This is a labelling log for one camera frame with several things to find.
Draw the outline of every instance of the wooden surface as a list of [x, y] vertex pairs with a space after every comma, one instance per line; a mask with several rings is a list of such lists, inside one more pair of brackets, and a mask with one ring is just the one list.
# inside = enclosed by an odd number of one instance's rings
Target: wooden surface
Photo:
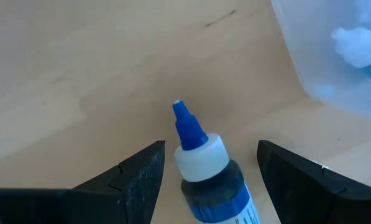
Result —
[[194, 223], [171, 104], [222, 136], [262, 223], [271, 140], [371, 185], [371, 119], [313, 102], [268, 0], [0, 0], [0, 187], [74, 187], [167, 141], [153, 223]]

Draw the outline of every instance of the plastic bottle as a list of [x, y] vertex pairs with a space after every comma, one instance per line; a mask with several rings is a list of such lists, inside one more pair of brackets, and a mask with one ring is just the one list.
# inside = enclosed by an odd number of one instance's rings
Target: plastic bottle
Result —
[[340, 27], [332, 33], [332, 38], [336, 41], [336, 52], [347, 63], [371, 77], [371, 30]]
[[184, 102], [173, 110], [181, 146], [175, 161], [182, 192], [200, 223], [259, 224], [260, 219], [238, 164], [229, 158], [219, 135], [205, 134]]

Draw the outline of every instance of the translucent plastic box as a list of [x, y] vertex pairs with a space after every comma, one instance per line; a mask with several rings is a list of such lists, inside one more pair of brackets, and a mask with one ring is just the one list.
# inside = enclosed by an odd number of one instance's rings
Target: translucent plastic box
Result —
[[371, 0], [272, 0], [301, 84], [371, 115]]

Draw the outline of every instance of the blue bottle cap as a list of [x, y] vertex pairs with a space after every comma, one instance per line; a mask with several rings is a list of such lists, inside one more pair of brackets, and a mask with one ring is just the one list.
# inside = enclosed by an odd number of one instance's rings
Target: blue bottle cap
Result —
[[209, 140], [198, 120], [188, 111], [184, 102], [180, 100], [174, 102], [173, 110], [177, 118], [175, 126], [183, 150], [196, 149]]

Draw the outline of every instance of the dropper bottle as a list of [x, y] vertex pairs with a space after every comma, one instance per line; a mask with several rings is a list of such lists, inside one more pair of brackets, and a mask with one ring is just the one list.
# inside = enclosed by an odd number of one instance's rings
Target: dropper bottle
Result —
[[184, 102], [173, 104], [181, 145], [175, 151], [181, 190], [200, 223], [259, 224], [237, 162], [218, 134], [206, 134]]

